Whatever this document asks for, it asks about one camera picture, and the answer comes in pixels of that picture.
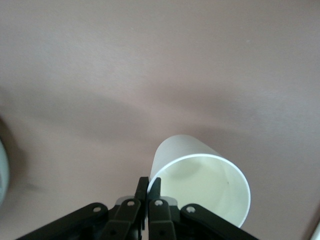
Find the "white round object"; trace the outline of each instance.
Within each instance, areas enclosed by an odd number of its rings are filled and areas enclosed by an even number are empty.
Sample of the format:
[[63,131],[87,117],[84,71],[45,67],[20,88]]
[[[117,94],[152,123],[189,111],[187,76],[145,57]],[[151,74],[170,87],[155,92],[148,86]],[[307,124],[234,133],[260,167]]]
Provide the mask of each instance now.
[[240,169],[189,135],[169,137],[156,150],[148,192],[161,178],[161,196],[181,209],[199,204],[237,227],[247,218],[251,194]]
[[9,185],[9,163],[3,144],[0,141],[0,206],[4,201]]

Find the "table surface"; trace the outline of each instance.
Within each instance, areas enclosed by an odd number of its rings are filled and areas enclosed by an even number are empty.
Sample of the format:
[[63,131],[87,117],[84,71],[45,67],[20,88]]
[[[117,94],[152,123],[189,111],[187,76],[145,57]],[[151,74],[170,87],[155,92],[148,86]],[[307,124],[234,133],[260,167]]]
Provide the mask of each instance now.
[[159,144],[192,135],[251,189],[243,229],[309,239],[320,217],[320,2],[0,0],[0,238],[113,207]]

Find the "white container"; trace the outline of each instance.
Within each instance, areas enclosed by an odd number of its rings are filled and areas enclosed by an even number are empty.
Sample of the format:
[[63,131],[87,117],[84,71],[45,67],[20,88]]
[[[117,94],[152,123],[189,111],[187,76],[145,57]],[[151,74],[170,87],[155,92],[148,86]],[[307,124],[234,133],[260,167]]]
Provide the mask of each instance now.
[[250,208],[249,184],[232,162],[189,135],[163,141],[155,152],[148,192],[161,178],[161,196],[175,198],[181,209],[199,204],[237,227]]
[[0,206],[5,198],[9,185],[9,164],[4,146],[0,141]]

